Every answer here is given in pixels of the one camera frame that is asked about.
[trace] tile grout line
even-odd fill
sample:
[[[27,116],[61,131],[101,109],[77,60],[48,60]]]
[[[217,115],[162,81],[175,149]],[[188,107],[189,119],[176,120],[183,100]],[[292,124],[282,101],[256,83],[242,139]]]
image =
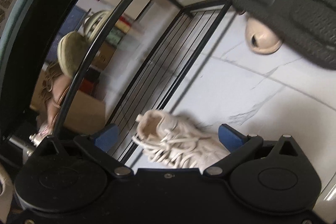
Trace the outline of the tile grout line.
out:
[[[288,87],[288,88],[290,88],[290,89],[292,89],[292,90],[295,90],[295,91],[297,91],[297,92],[299,92],[299,93],[301,93],[301,94],[303,94],[303,95],[305,95],[305,96],[307,96],[307,97],[309,97],[309,98],[311,98],[311,99],[313,99],[313,100],[319,102],[319,103],[322,104],[322,105],[325,105],[326,107],[328,107],[328,108],[330,108],[331,110],[333,110],[333,111],[336,112],[336,108],[334,108],[334,107],[332,107],[332,106],[326,104],[325,102],[321,101],[320,99],[315,98],[314,96],[312,96],[312,95],[310,95],[310,94],[308,94],[308,93],[305,93],[305,92],[303,92],[302,90],[299,90],[299,89],[297,89],[297,88],[295,88],[295,87],[293,87],[293,86],[291,86],[291,85],[289,85],[289,84],[285,84],[285,83],[283,83],[283,82],[281,82],[281,81],[279,81],[279,80],[277,80],[277,79],[275,79],[275,78],[273,78],[273,77],[271,77],[271,76],[266,77],[264,74],[262,74],[262,73],[260,73],[260,72],[254,71],[254,70],[252,70],[252,69],[250,69],[250,68],[247,68],[247,67],[244,67],[244,66],[241,66],[241,65],[239,65],[239,64],[237,64],[237,63],[235,63],[235,62],[229,61],[229,60],[223,60],[223,59],[221,59],[221,58],[219,58],[219,57],[215,57],[215,56],[211,56],[211,58],[213,58],[213,59],[215,59],[215,60],[218,60],[218,61],[222,61],[222,62],[231,64],[231,65],[234,65],[234,66],[236,66],[236,67],[238,67],[238,68],[247,70],[247,71],[249,71],[249,72],[252,72],[252,73],[255,73],[255,74],[260,75],[260,76],[262,76],[262,77],[265,77],[265,78],[267,78],[267,79],[270,79],[270,80],[272,80],[272,81],[274,81],[274,82],[276,82],[276,83],[279,83],[279,84],[281,84],[281,85],[284,85],[284,86],[286,86],[286,87]]]

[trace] white shoelace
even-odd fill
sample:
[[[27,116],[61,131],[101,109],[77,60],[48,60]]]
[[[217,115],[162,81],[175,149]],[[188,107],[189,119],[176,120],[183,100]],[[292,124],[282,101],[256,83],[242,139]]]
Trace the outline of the white shoelace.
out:
[[[209,139],[211,136],[180,138],[179,135],[176,135],[175,138],[171,138],[171,131],[166,131],[167,136],[161,141],[152,136],[149,136],[146,140],[140,140],[137,134],[132,137],[132,140],[143,147],[143,153],[148,156],[150,162],[161,162],[172,168],[193,168],[202,161],[203,157],[214,154],[213,151],[205,151],[198,146],[199,140]],[[169,158],[172,149],[174,149],[176,155]]]

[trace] box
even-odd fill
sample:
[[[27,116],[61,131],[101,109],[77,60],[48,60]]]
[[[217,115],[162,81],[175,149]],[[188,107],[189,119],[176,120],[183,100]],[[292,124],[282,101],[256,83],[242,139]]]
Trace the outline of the box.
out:
[[[104,70],[110,62],[115,50],[116,49],[113,46],[104,42],[94,57],[91,65],[100,70]]]
[[[42,70],[36,82],[30,108],[40,112],[44,109],[41,90],[45,72]],[[64,126],[80,134],[94,134],[105,127],[105,103],[77,91],[72,101]]]

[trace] floor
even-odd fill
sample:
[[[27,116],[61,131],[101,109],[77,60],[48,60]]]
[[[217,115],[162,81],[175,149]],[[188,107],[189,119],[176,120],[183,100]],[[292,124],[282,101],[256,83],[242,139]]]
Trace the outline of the floor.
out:
[[[180,1],[190,4],[200,0]],[[164,29],[176,13],[167,8],[167,3],[160,2],[154,1],[140,21],[140,24],[146,22],[146,30],[157,30],[157,26]],[[328,185],[335,180],[336,171],[336,71],[317,67],[286,45],[267,56],[252,53],[245,44],[246,20],[247,15],[228,12],[165,109],[190,117],[206,131],[216,132],[220,124],[227,123],[245,135],[258,134],[267,140],[292,135],[321,178],[324,191],[315,207],[321,213],[326,208],[323,199],[336,184]],[[157,31],[149,33],[151,37],[139,39],[141,46],[127,69],[139,66],[152,45],[148,41],[158,36]],[[110,73],[116,77],[126,69],[112,72],[116,63],[118,60],[105,71],[104,88],[110,91],[105,96],[109,111],[122,90],[115,87]],[[127,162],[134,170],[164,168],[149,163],[145,156],[138,157],[139,153],[138,148]],[[336,218],[329,213],[324,217],[329,222]]]

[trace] silver bolt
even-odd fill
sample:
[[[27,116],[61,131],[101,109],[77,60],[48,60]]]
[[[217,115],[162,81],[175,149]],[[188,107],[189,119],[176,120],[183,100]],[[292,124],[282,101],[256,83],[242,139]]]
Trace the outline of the silver bolt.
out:
[[[163,175],[165,179],[171,179],[173,177],[175,177],[172,173],[166,173]]]
[[[118,176],[126,176],[131,173],[131,169],[126,166],[117,167],[114,170],[114,173]]]
[[[217,176],[223,173],[223,169],[217,166],[210,166],[205,170],[211,176]]]

